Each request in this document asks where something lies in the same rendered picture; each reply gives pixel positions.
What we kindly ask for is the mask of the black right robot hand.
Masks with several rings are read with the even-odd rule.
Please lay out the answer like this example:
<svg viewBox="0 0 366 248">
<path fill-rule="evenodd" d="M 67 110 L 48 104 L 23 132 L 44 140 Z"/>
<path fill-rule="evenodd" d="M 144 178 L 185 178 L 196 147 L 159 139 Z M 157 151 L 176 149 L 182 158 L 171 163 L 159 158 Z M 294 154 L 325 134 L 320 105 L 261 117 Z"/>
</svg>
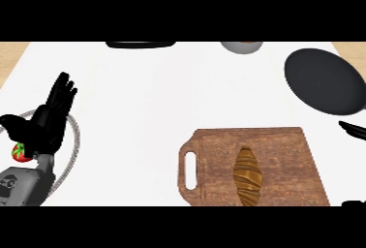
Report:
<svg viewBox="0 0 366 248">
<path fill-rule="evenodd" d="M 339 122 L 339 125 L 345 132 L 356 139 L 366 140 L 366 128 L 352 125 L 343 121 Z M 366 201 L 343 201 L 342 206 L 366 206 Z"/>
</svg>

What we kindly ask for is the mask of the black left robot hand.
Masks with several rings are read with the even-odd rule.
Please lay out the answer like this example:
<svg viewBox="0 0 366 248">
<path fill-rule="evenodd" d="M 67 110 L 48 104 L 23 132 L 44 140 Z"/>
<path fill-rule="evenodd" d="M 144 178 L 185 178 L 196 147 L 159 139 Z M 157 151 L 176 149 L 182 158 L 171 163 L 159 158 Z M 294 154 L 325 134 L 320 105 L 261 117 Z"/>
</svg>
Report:
<svg viewBox="0 0 366 248">
<path fill-rule="evenodd" d="M 69 74 L 60 72 L 47 101 L 38 106 L 30 119 L 24 120 L 11 114 L 0 116 L 0 125 L 10 140 L 23 145 L 24 158 L 41 154 L 52 155 L 60 149 L 75 93 Z"/>
</svg>

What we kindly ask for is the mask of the black round pan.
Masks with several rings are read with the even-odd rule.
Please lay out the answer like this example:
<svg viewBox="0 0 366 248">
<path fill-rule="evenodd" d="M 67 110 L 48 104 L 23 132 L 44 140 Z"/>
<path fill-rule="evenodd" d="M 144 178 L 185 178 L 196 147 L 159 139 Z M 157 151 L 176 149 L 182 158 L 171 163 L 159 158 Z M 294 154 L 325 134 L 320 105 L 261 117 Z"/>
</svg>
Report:
<svg viewBox="0 0 366 248">
<path fill-rule="evenodd" d="M 300 101 L 331 115 L 366 108 L 366 81 L 348 62 L 320 48 L 300 48 L 284 61 L 284 78 Z"/>
</svg>

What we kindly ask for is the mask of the brown wooden cutting board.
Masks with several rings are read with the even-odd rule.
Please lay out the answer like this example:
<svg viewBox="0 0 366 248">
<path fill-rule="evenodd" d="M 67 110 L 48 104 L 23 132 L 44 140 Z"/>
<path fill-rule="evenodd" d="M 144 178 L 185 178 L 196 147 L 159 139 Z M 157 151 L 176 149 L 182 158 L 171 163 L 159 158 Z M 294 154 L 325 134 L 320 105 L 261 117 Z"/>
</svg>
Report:
<svg viewBox="0 0 366 248">
<path fill-rule="evenodd" d="M 262 173 L 255 206 L 325 206 L 328 204 L 306 141 L 299 127 L 200 129 L 179 148 L 178 158 L 196 155 L 197 186 L 178 183 L 193 206 L 243 206 L 233 180 L 238 151 L 250 148 Z"/>
</svg>

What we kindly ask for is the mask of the brown croissant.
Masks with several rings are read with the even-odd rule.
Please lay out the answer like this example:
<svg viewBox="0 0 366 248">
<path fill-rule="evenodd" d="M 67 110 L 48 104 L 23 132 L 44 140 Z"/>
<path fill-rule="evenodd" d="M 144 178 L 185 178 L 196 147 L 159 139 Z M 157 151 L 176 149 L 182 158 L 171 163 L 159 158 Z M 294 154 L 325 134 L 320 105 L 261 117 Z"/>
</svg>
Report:
<svg viewBox="0 0 366 248">
<path fill-rule="evenodd" d="M 243 146 L 235 158 L 233 180 L 241 205 L 256 205 L 262 185 L 262 173 L 252 150 Z"/>
</svg>

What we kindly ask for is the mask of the red strawberry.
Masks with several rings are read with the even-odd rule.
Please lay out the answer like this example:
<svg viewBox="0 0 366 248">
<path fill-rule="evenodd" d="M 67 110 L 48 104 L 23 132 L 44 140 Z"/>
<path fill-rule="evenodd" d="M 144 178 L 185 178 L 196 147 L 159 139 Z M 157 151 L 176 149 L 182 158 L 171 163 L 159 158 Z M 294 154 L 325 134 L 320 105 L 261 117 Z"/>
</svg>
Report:
<svg viewBox="0 0 366 248">
<path fill-rule="evenodd" d="M 21 143 L 17 143 L 14 145 L 13 150 L 11 150 L 11 157 L 20 163 L 30 161 L 30 158 L 23 156 L 23 144 Z"/>
</svg>

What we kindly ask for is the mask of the flat black object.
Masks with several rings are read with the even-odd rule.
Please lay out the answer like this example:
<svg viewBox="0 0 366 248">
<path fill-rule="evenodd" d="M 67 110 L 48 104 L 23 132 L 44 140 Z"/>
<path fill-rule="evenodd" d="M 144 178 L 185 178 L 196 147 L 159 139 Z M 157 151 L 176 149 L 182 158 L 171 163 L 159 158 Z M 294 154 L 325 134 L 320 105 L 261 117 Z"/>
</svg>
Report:
<svg viewBox="0 0 366 248">
<path fill-rule="evenodd" d="M 175 42 L 106 42 L 107 47 L 111 48 L 157 48 L 171 47 Z"/>
</svg>

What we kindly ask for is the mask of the grey round bowl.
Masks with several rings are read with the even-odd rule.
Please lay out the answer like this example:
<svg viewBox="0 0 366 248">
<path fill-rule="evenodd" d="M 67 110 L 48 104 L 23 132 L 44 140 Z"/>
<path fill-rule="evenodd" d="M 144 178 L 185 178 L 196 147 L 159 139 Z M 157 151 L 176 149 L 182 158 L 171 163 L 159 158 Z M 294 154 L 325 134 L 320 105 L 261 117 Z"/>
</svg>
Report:
<svg viewBox="0 0 366 248">
<path fill-rule="evenodd" d="M 250 54 L 259 50 L 262 42 L 222 42 L 221 45 L 235 54 Z"/>
</svg>

